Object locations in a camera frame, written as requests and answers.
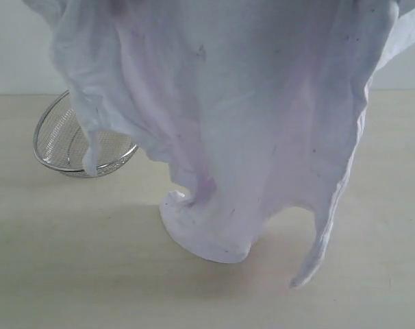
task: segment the stainless steel bowl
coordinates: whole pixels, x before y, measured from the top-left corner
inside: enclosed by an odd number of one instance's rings
[[[138,150],[124,134],[100,132],[98,177],[123,166]],[[44,166],[67,176],[89,178],[83,169],[88,142],[71,107],[69,92],[61,94],[40,118],[34,133],[34,155]]]

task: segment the white wall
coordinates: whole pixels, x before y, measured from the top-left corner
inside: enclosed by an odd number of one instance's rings
[[[0,0],[0,94],[61,93],[48,59],[50,33],[20,0]],[[374,88],[415,89],[415,45],[378,72]]]

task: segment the crumpled cloth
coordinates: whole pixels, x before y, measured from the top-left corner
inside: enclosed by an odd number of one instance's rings
[[[291,206],[316,238],[292,287],[322,263],[364,129],[373,73],[415,42],[415,0],[24,0],[53,31],[51,58],[90,143],[130,135],[169,163],[172,238],[244,260]]]

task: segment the light wood surface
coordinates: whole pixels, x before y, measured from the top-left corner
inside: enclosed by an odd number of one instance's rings
[[[139,151],[80,180],[34,160],[53,99],[0,97],[0,329],[415,328],[415,91],[372,93],[325,263],[300,290],[310,214],[273,218],[241,264],[195,258],[160,221],[165,164]]]

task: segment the white cloth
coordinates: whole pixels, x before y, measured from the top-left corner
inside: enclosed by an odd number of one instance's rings
[[[415,0],[24,0],[53,30],[95,172],[96,132],[169,163],[160,210],[182,247],[243,260],[264,223],[311,210],[321,264],[373,73],[415,42]]]

